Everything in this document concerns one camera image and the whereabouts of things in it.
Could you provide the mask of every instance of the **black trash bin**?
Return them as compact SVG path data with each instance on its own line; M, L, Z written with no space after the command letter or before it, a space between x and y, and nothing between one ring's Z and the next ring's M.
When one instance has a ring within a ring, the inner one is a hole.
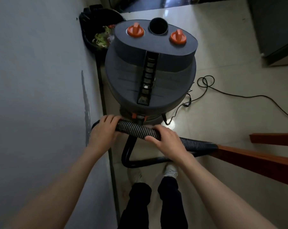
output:
M93 43L95 34L104 32L103 26L116 25L125 21L119 12L112 9L104 9L102 5L91 5L84 8L79 15L79 21L82 31L82 38L86 47L93 52L100 61L104 61L107 48L100 48Z

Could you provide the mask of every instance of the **black corrugated hose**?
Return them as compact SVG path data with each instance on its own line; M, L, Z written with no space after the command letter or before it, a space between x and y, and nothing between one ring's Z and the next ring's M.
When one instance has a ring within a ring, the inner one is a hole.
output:
M95 125L99 123L99 120L95 122L92 126L92 129ZM126 145L122 154L122 164L128 168L138 168L148 165L154 165L163 162L170 162L171 160L165 156L157 157L157 158L149 158L139 161L130 161L130 155L134 148L135 142L137 138L145 139L146 136L153 136L157 140L161 140L161 135L157 130L138 125L136 123L119 120L116 126L116 131L123 132L129 134ZM189 151L194 157L199 157L203 155L207 155L210 152L216 151L218 146L211 142L206 141L198 141L180 137L181 142L183 143L185 149Z

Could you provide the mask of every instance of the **white sneaker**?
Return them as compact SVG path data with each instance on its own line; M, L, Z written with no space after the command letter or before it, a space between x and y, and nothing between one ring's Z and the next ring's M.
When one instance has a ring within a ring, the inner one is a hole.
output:
M132 185L139 182L145 183L145 180L142 177L142 173L139 168L128 168L127 174L129 181Z
M164 177L167 177L167 176L177 178L178 167L176 166L175 163L173 163L173 162L167 163L167 165L165 167L165 171L164 171Z

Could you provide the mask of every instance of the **hand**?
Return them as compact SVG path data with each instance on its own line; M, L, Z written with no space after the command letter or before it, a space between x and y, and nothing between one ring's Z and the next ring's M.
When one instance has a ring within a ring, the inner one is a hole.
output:
M115 127L120 118L120 116L105 115L92 129L87 148L94 151L97 159L110 149L119 134L115 131Z
M153 129L160 132L161 141L152 136L146 136L145 140L154 143L166 157L177 162L184 153L187 153L176 132L162 125L156 125Z

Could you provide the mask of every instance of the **wooden chair leg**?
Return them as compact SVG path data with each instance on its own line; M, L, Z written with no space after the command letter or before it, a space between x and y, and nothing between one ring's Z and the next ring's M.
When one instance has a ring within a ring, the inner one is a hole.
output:
M288 146L288 133L253 133L249 136L252 143Z
M288 158L218 145L210 154L225 162L288 184Z

